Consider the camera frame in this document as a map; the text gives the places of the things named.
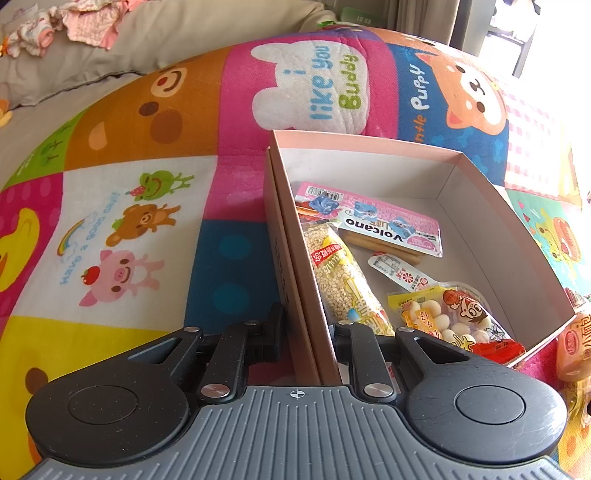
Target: egg biscuit snack bag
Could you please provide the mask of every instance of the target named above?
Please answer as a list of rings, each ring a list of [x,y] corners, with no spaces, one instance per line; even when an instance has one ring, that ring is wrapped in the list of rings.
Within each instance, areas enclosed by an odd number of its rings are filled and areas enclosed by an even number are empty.
[[[466,292],[436,285],[388,296],[402,321],[464,350],[507,364],[525,353],[490,313]]]

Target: metal rivet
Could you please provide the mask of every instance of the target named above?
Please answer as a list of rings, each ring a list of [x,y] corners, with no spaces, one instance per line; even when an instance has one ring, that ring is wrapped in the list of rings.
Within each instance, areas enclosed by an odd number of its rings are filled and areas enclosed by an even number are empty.
[[[221,383],[210,383],[201,389],[201,394],[208,398],[223,398],[230,393],[230,388]]]
[[[394,393],[394,390],[390,385],[386,385],[385,383],[370,383],[369,385],[365,385],[363,389],[366,395],[375,398],[385,398],[389,397]]]

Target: cartoon pig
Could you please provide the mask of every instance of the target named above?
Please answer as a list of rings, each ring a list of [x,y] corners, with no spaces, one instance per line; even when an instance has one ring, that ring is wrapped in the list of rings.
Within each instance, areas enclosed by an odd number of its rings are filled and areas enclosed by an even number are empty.
[[[158,290],[160,282],[152,278],[154,270],[160,270],[164,266],[164,260],[148,262],[148,255],[136,260],[135,255],[129,250],[113,252],[103,250],[100,252],[100,264],[87,269],[82,275],[84,285],[90,286],[90,291],[84,295],[79,305],[90,307],[98,301],[109,303],[120,299],[123,294],[131,290],[136,296],[139,287],[148,287]],[[146,276],[143,280],[132,283],[136,267],[143,267]]]
[[[277,64],[277,87],[261,90],[252,100],[252,114],[262,128],[347,134],[360,134],[365,128],[368,69],[359,50],[304,40],[259,45],[251,55]]]

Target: crosshair marking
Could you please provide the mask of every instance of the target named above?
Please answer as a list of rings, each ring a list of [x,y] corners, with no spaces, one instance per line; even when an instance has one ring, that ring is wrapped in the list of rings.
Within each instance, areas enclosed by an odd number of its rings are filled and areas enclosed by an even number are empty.
[[[293,392],[289,392],[287,395],[289,395],[291,398],[295,398],[296,400],[298,400],[299,398],[302,398],[304,395],[309,395],[306,392],[302,392],[302,390],[294,390]]]

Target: curtain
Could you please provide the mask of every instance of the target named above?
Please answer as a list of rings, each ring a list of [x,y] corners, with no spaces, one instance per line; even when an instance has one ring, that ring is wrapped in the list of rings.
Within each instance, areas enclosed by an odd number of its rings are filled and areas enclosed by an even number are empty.
[[[388,28],[449,45],[460,0],[390,0]]]

